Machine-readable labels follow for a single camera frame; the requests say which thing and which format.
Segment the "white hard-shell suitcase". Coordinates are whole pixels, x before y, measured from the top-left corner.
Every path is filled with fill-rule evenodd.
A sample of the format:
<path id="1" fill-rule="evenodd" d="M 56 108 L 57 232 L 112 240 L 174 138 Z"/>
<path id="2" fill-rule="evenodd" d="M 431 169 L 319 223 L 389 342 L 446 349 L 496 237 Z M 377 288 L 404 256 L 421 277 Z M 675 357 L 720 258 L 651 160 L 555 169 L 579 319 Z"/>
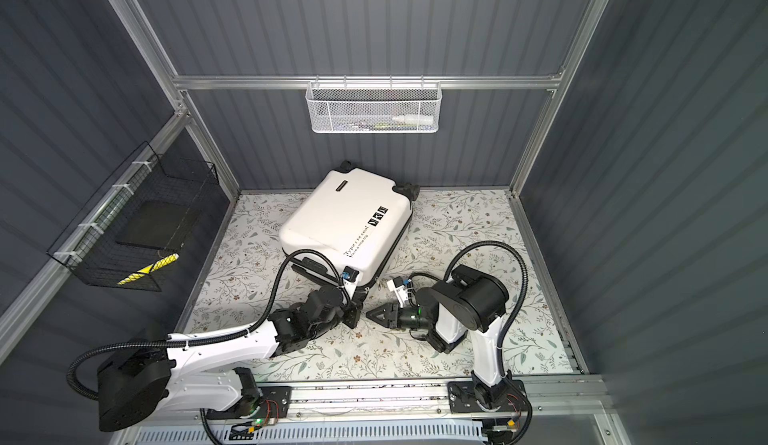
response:
<path id="1" fill-rule="evenodd" d="M 420 187 L 342 162 L 299 205 L 279 230 L 287 255 L 311 249 L 293 263 L 318 281 L 335 284 L 329 268 L 346 266 L 360 272 L 357 287 L 371 287 L 397 248 L 413 216 Z"/>

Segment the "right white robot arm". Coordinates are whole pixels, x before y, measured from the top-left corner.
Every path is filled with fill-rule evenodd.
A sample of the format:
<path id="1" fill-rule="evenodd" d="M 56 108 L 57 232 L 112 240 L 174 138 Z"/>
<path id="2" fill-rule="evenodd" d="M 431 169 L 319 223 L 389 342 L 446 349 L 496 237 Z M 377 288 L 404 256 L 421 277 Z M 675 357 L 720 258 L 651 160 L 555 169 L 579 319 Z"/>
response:
<path id="1" fill-rule="evenodd" d="M 396 277 L 387 288 L 396 300 L 367 311 L 369 320 L 387 329 L 422 331 L 421 339 L 439 353 L 469 339 L 476 389 L 492 394 L 501 386 L 507 373 L 499 339 L 509 292 L 499 279 L 459 265 L 428 287 L 415 287 L 413 277 Z"/>

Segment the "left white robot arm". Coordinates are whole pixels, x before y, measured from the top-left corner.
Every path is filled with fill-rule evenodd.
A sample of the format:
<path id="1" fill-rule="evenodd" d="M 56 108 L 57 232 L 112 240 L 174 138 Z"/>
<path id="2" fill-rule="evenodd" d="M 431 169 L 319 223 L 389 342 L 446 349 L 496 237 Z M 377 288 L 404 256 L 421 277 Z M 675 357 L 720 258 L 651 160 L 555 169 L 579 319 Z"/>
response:
<path id="1" fill-rule="evenodd" d="M 213 419 L 261 411 L 265 399 L 245 362 L 301 350 L 339 324 L 354 327 L 367 295 L 323 286 L 248 326 L 107 346 L 97 369 L 98 426 L 114 432 L 159 411 L 203 409 Z"/>

